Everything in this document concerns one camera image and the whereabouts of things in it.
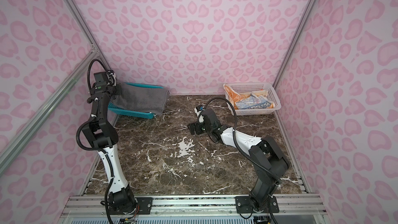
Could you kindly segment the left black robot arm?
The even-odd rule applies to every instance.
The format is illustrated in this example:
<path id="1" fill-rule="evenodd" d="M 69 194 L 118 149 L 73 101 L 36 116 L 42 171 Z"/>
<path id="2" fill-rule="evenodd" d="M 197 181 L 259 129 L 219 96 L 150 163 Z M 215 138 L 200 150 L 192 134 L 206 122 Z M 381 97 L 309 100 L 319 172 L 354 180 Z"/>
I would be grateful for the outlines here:
<path id="1" fill-rule="evenodd" d="M 78 128 L 76 140 L 82 149 L 97 151 L 103 162 L 108 179 L 104 199 L 106 210 L 129 214 L 136 210 L 137 201 L 122 172 L 117 131 L 107 118 L 108 105 L 116 93 L 116 79 L 112 70 L 95 73 L 94 79 L 87 100 L 91 104 L 91 114 Z"/>

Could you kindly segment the grey terry towel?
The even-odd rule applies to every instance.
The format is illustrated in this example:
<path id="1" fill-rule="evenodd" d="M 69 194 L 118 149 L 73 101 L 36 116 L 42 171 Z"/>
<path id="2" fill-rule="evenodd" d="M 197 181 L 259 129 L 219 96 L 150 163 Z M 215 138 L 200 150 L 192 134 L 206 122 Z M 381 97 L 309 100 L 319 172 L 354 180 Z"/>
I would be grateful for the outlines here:
<path id="1" fill-rule="evenodd" d="M 165 88 L 146 88 L 119 83 L 122 86 L 122 94 L 112 97 L 111 102 L 123 110 L 154 113 L 162 115 L 169 99 L 169 90 Z"/>

